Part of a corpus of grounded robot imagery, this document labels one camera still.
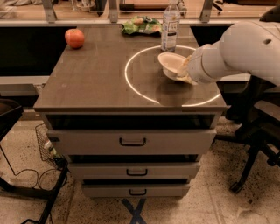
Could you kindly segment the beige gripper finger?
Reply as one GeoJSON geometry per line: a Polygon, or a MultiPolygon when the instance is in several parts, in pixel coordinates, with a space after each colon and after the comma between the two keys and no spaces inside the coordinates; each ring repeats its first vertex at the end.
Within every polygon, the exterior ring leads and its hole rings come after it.
{"type": "Polygon", "coordinates": [[[183,81],[185,83],[194,85],[193,80],[189,76],[177,76],[176,79],[177,79],[177,81],[183,81]]]}
{"type": "Polygon", "coordinates": [[[183,77],[187,75],[186,69],[188,67],[189,61],[190,61],[190,57],[187,57],[183,62],[183,64],[178,68],[178,77],[183,77]]]}

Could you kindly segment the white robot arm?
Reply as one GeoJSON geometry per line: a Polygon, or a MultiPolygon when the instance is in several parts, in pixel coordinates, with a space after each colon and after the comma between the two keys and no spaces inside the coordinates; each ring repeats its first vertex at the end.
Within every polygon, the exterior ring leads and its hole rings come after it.
{"type": "Polygon", "coordinates": [[[178,67],[177,77],[190,84],[250,74],[280,84],[280,24],[243,21],[231,25],[219,41],[203,45],[178,67]]]}

